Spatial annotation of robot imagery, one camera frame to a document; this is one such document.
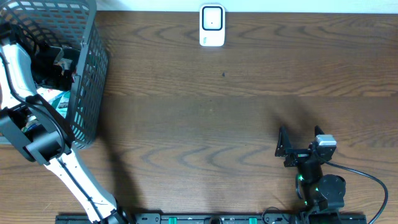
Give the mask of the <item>green white wipes packet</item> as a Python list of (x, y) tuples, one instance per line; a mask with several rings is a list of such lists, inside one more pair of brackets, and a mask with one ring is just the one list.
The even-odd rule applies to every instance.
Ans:
[(66, 118), (70, 98), (69, 91), (40, 87), (37, 89), (37, 93), (40, 94), (53, 108), (55, 108), (63, 118)]

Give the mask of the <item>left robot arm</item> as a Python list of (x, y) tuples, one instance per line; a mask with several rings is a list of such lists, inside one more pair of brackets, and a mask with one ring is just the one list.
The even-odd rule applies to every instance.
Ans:
[(82, 161), (70, 123), (37, 91), (72, 90), (80, 55), (17, 24), (1, 24), (1, 134), (25, 159), (53, 172), (91, 223), (135, 223)]

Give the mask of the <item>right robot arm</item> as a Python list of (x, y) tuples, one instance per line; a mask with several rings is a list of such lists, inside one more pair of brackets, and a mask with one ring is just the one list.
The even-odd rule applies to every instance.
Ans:
[(346, 182), (338, 175), (325, 175), (322, 164), (331, 160), (336, 150), (333, 135), (315, 126), (315, 139), (305, 149), (294, 149), (285, 127), (280, 127), (276, 157), (285, 159), (285, 167), (296, 167), (296, 194), (305, 208), (293, 215), (290, 223), (341, 223), (338, 210), (344, 207)]

